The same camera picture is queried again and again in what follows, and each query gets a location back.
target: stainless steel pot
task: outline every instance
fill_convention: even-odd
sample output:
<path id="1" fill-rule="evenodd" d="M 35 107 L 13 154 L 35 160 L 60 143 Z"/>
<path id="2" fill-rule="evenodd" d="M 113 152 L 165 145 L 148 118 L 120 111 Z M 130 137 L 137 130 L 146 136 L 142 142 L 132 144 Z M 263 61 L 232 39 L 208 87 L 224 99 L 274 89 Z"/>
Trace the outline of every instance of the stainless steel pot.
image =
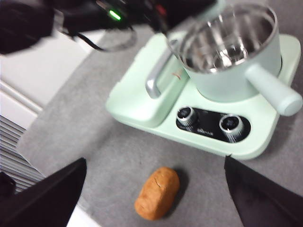
<path id="1" fill-rule="evenodd" d="M 282 62 L 275 12 L 261 4 L 228 6 L 197 23 L 177 50 L 199 92 L 216 102 L 235 102 L 259 92 L 281 115 L 302 107 L 302 97 L 277 78 Z"/>

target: metal handle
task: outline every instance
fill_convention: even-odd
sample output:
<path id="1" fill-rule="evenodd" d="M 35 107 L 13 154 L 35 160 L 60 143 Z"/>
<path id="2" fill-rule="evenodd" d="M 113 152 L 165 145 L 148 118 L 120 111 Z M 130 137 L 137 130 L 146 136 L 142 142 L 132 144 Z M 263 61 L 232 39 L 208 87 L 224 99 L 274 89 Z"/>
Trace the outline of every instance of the metal handle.
<path id="1" fill-rule="evenodd" d="M 171 40 L 170 45 L 176 44 L 177 40 Z M 159 75 L 161 73 L 161 70 L 165 66 L 166 62 L 169 60 L 169 58 L 172 56 L 172 52 L 169 47 L 164 51 L 162 56 L 159 58 L 151 72 L 149 73 L 146 82 L 145 82 L 145 88 L 148 93 L 148 95 L 152 99 L 159 98 L 161 95 L 161 92 L 159 91 L 159 88 L 157 87 L 157 81 L 159 78 Z"/>

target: mint green cooker base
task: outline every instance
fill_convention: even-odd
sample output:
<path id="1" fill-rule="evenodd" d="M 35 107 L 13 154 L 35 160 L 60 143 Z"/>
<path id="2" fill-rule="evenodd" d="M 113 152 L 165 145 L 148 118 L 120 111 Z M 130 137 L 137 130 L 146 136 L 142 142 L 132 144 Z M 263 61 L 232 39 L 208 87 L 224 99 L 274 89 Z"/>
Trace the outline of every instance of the mint green cooker base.
<path id="1" fill-rule="evenodd" d="M 280 46 L 283 66 L 279 79 L 290 86 L 301 56 L 301 47 L 299 41 L 290 35 L 280 35 Z M 106 108 L 112 116 L 134 128 L 216 155 L 232 155 L 237 159 L 251 159 L 260 155 L 269 144 L 279 119 L 279 114 L 262 95 L 234 103 L 210 101 L 198 92 L 184 71 L 181 73 L 182 80 L 172 76 L 180 68 L 178 60 L 172 56 L 168 61 L 171 69 L 165 67 L 159 81 L 165 81 L 159 85 L 164 92 L 158 99 L 148 96 L 144 87 L 145 79 L 152 63 L 156 62 L 155 59 L 165 48 L 165 38 L 156 34 L 137 54 L 134 63 L 107 100 Z M 244 116 L 250 121 L 251 132 L 246 139 L 232 144 L 180 130 L 176 126 L 176 114 L 179 108 L 187 105 Z"/>

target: black cable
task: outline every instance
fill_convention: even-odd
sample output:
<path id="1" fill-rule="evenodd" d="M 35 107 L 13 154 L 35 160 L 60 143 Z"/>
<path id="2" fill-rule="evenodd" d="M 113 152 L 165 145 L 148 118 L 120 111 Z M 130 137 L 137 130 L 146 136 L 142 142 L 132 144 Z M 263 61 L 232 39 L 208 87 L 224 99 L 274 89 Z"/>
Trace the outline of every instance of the black cable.
<path id="1" fill-rule="evenodd" d="M 129 40 L 127 40 L 123 44 L 119 44 L 117 46 L 109 47 L 109 48 L 102 48 L 93 43 L 90 39 L 88 39 L 85 35 L 81 33 L 77 33 L 76 36 L 82 39 L 84 42 L 86 42 L 88 45 L 90 45 L 92 48 L 98 51 L 104 51 L 104 52 L 115 52 L 115 51 L 120 51 L 120 50 L 125 50 L 127 48 L 130 48 L 131 46 L 135 45 L 137 42 L 137 33 L 134 31 L 132 27 L 129 27 L 131 30 L 131 37 Z"/>

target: control knob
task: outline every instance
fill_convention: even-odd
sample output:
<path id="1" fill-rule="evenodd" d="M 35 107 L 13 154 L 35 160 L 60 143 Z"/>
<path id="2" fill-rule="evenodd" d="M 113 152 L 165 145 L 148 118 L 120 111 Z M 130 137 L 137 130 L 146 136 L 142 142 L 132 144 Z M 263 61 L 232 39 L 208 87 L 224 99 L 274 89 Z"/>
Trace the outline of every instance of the control knob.
<path id="1" fill-rule="evenodd" d="M 244 130 L 241 118 L 234 114 L 223 116 L 219 122 L 219 126 L 227 139 L 232 143 L 239 141 Z"/>
<path id="2" fill-rule="evenodd" d="M 189 127 L 196 122 L 197 114 L 192 107 L 185 106 L 179 109 L 177 114 L 177 120 L 183 126 Z"/>

